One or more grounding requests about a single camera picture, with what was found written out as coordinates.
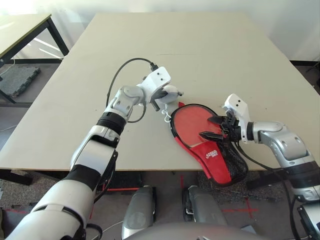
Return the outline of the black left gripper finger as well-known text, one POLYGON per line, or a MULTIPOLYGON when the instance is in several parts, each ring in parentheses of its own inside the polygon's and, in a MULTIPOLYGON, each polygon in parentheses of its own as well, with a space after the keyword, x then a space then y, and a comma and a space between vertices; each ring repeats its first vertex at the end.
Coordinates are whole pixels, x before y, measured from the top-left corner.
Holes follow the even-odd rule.
POLYGON ((167 91, 164 90, 161 92, 161 97, 162 98, 177 98, 177 97, 181 97, 184 95, 184 92, 182 91, 167 91))
POLYGON ((160 110, 159 105, 156 102, 157 98, 155 98, 154 96, 150 98, 150 104, 153 106, 154 110, 156 112, 158 112, 160 110))

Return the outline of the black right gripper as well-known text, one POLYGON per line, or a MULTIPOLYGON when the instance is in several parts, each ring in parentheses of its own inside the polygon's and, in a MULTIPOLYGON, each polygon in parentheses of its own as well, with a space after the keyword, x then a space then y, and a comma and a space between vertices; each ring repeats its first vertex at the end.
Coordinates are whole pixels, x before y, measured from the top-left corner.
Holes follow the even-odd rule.
MULTIPOLYGON (((241 127, 239 126, 239 120, 234 115, 227 115, 227 116, 219 116, 214 115, 208 118, 208 120, 217 125, 221 125, 224 133, 230 140, 241 140, 242 133, 241 127)), ((217 134, 210 131, 203 131, 200 132, 199 135, 212 142, 223 142, 225 140, 222 134, 217 134)))

